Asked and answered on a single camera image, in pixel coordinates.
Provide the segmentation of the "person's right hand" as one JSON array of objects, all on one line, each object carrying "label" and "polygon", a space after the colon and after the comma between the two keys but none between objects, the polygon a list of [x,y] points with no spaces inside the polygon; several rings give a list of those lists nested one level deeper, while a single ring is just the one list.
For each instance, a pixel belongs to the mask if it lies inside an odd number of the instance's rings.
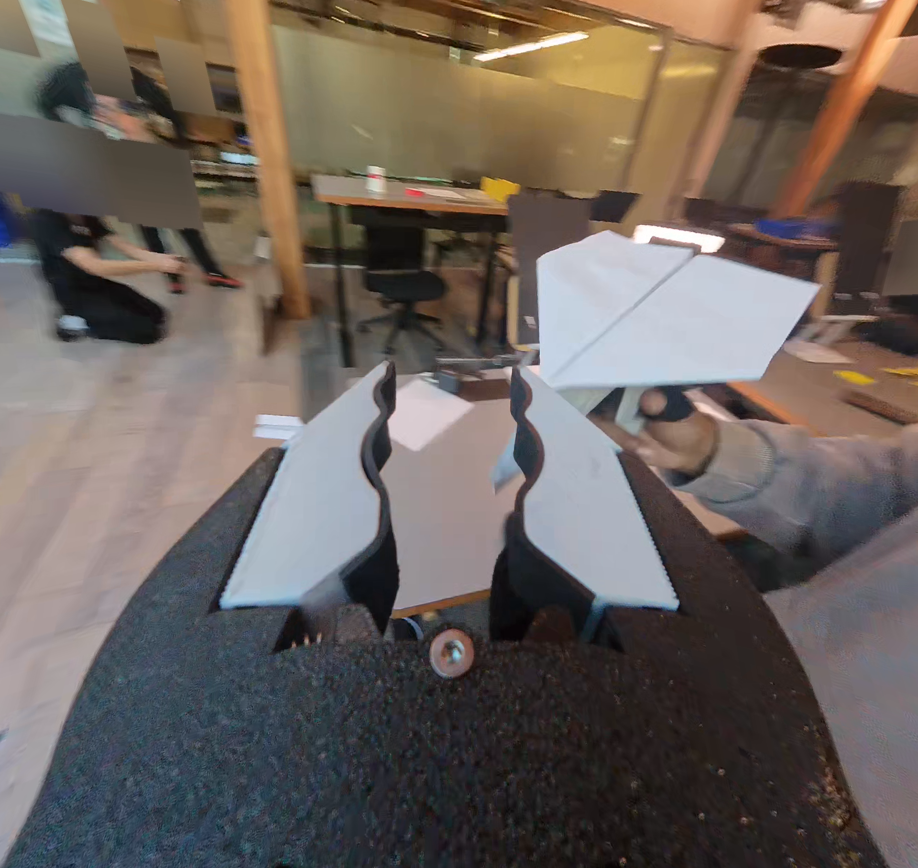
[{"label": "person's right hand", "polygon": [[639,403],[645,417],[641,432],[634,435],[610,424],[607,434],[648,466],[694,478],[706,470],[718,447],[718,419],[693,410],[683,418],[666,420],[670,396],[683,394],[672,389],[646,391]]}]

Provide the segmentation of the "thick wooden pillar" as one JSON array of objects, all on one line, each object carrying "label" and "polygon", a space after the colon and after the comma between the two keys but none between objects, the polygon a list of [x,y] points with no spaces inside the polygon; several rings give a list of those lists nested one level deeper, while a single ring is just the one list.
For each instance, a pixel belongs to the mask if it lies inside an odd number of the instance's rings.
[{"label": "thick wooden pillar", "polygon": [[269,0],[223,0],[224,17],[255,156],[262,219],[287,317],[307,319],[295,174],[284,119]]}]

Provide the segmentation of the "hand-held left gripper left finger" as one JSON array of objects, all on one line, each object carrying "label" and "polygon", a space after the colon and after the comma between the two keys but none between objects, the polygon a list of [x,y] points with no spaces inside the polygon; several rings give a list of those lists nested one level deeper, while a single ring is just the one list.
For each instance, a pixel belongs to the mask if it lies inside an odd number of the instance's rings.
[{"label": "hand-held left gripper left finger", "polygon": [[384,361],[305,424],[284,455],[219,598],[300,612],[308,632],[362,607],[384,632],[399,587],[391,503],[396,370]]}]

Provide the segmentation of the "person's right forearm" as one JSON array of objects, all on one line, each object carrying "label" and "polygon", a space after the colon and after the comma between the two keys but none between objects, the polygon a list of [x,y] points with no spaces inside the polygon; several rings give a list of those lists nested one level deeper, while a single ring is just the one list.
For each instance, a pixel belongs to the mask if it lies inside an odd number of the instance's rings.
[{"label": "person's right forearm", "polygon": [[715,422],[703,472],[664,472],[755,538],[822,566],[916,545],[917,426],[893,438],[817,438],[797,426]]}]

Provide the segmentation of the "folded paper airplane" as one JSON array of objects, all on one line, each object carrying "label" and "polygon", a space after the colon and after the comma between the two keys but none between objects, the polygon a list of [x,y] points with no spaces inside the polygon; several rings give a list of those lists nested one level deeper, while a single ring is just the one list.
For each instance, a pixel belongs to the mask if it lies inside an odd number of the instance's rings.
[{"label": "folded paper airplane", "polygon": [[848,365],[853,361],[833,347],[801,338],[787,340],[782,351],[808,364]]}]

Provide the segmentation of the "grey table with wooden edge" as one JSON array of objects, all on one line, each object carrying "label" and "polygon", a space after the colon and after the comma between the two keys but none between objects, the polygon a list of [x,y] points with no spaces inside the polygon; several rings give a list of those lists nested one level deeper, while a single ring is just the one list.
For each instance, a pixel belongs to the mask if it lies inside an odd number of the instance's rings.
[{"label": "grey table with wooden edge", "polygon": [[[848,365],[808,364],[779,353],[757,381],[731,381],[723,386],[719,401],[742,417],[762,418],[807,428],[818,437],[891,438],[902,426],[842,402],[847,390],[866,391],[895,403],[917,408],[916,380],[883,373],[884,368],[916,367],[916,359],[856,341],[843,342],[836,349],[853,361]],[[850,369],[877,382],[854,387],[833,376]]]}]

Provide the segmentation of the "wooden top desk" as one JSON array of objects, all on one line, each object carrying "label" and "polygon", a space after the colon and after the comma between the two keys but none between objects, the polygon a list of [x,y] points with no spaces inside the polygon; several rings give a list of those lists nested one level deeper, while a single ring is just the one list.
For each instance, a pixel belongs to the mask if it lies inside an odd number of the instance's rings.
[{"label": "wooden top desk", "polygon": [[423,228],[457,229],[454,214],[472,215],[472,231],[489,236],[485,256],[484,276],[477,303],[475,347],[482,346],[488,336],[488,308],[494,288],[495,268],[499,251],[499,235],[507,231],[509,208],[478,189],[434,187],[412,184],[389,178],[381,181],[379,190],[371,190],[365,176],[336,176],[313,174],[310,187],[315,201],[327,205],[330,217],[331,247],[334,265],[335,319],[339,339],[341,364],[355,367],[353,338],[348,313],[345,279],[343,276],[342,226],[345,210],[353,208],[407,210],[417,219],[396,220],[398,226],[419,225]]}]

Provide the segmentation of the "slanted orange beam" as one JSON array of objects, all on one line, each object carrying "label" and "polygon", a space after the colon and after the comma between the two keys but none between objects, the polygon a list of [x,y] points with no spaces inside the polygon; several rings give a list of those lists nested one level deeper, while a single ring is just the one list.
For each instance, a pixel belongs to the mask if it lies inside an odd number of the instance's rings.
[{"label": "slanted orange beam", "polygon": [[770,217],[803,214],[882,78],[917,0],[886,0],[856,50],[853,63],[832,84],[807,146],[777,195]]}]

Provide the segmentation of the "grey desk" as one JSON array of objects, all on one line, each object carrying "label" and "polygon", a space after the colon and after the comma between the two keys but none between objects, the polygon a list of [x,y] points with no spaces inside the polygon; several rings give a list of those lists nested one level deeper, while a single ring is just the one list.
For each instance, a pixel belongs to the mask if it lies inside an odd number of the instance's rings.
[{"label": "grey desk", "polygon": [[[504,523],[522,482],[515,480],[494,495],[492,465],[514,434],[510,400],[472,402],[473,410],[420,452],[392,443],[382,472],[396,539],[399,587],[394,611],[410,614],[460,603],[490,588],[492,571],[504,547]],[[648,505],[658,498],[657,527],[675,525],[675,549],[688,551],[689,538],[701,545],[701,558],[726,555],[726,544],[693,511],[653,476],[634,464],[650,488]]]}]

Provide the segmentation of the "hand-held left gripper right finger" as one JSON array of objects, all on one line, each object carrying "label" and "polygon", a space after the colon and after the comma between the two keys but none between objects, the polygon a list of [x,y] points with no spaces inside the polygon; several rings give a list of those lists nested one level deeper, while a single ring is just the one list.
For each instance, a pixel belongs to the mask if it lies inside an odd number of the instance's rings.
[{"label": "hand-held left gripper right finger", "polygon": [[495,493],[522,482],[493,572],[490,636],[521,641],[547,614],[551,641],[620,644],[614,609],[676,612],[617,445],[534,368],[512,369],[510,409],[514,434],[489,479]]}]

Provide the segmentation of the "white paper sheet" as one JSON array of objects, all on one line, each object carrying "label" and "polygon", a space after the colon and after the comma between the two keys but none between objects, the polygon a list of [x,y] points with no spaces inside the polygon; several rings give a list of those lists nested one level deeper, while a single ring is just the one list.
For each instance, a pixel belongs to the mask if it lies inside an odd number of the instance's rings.
[{"label": "white paper sheet", "polygon": [[539,376],[582,415],[623,390],[760,380],[820,287],[710,254],[592,234],[536,262]]},{"label": "white paper sheet", "polygon": [[473,404],[423,379],[396,391],[396,409],[388,420],[391,441],[420,452],[473,410]]}]

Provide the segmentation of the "black office chair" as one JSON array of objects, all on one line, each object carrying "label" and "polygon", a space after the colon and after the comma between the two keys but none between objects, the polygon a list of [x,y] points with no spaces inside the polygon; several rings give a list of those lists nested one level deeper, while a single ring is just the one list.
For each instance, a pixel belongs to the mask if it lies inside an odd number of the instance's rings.
[{"label": "black office chair", "polygon": [[432,344],[435,352],[444,350],[442,339],[433,330],[441,326],[439,317],[419,311],[419,304],[440,302],[446,296],[445,281],[425,265],[424,229],[416,226],[367,225],[365,234],[365,266],[363,287],[376,295],[385,312],[356,324],[357,332],[365,334],[383,325],[386,338],[382,346],[385,355],[395,352],[400,334],[416,333]]}]

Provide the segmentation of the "black speaker cabinet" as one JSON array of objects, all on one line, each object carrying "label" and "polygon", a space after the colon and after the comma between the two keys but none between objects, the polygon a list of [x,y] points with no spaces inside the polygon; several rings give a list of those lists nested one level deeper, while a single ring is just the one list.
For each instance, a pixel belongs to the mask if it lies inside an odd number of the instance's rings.
[{"label": "black speaker cabinet", "polygon": [[845,308],[858,310],[862,295],[875,288],[903,190],[852,180],[834,191],[840,221],[834,300]]}]

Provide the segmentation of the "brown rectangular case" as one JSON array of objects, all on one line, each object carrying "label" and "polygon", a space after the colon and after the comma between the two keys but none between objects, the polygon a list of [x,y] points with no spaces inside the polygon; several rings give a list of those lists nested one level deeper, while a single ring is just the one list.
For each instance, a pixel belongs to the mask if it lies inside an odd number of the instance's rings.
[{"label": "brown rectangular case", "polygon": [[900,426],[917,424],[917,409],[895,403],[866,391],[847,390],[841,395],[843,403],[876,415]]}]

